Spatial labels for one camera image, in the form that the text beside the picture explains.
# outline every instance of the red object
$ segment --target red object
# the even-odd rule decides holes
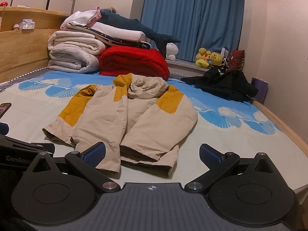
[[[100,75],[133,73],[167,80],[170,72],[164,57],[155,49],[112,46],[100,56]]]
[[[6,7],[7,5],[9,5],[7,2],[0,3],[0,7]]]
[[[235,49],[231,52],[229,58],[228,58],[228,65],[227,71],[230,70],[241,70],[244,65],[245,60],[245,51],[244,50],[238,50]]]

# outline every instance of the white folded blanket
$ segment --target white folded blanket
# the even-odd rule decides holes
[[[90,73],[99,70],[98,59],[81,47],[72,44],[59,44],[49,53],[48,68],[68,73]]]
[[[56,31],[47,41],[47,47],[52,50],[58,44],[72,44],[92,55],[101,55],[106,50],[106,45],[95,39],[92,34],[73,31]]]

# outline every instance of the red blanket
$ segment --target red blanket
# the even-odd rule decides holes
[[[100,75],[133,73],[167,80],[170,72],[163,56],[155,49],[112,46],[100,57]]]

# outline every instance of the blue curtain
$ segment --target blue curtain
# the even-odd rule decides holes
[[[182,40],[177,58],[194,61],[201,47],[232,51],[240,39],[244,0],[145,0],[141,22]]]

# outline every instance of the pink pillowcase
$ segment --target pink pillowcase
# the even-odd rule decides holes
[[[95,7],[92,10],[97,10],[98,11],[98,15],[96,15],[88,24],[88,27],[91,27],[93,25],[94,22],[96,22],[99,18],[102,17],[102,15],[100,14],[100,7]]]

